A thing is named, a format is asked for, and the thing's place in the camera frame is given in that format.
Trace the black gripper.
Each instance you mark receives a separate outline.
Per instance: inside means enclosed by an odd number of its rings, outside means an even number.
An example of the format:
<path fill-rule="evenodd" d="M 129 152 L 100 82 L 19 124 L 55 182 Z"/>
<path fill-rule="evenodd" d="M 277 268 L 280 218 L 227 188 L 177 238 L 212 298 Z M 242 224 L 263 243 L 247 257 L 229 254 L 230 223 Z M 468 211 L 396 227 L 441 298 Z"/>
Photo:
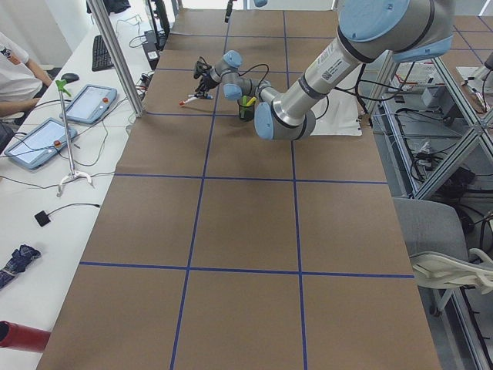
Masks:
<path fill-rule="evenodd" d="M 224 22 L 230 20 L 230 16 L 233 11 L 233 0 L 229 0 L 226 6 L 226 12 L 224 15 Z M 196 88 L 195 97 L 211 97 L 210 90 L 216 87 L 216 81 L 210 76 L 210 74 L 203 74 L 200 78 L 198 87 Z"/>

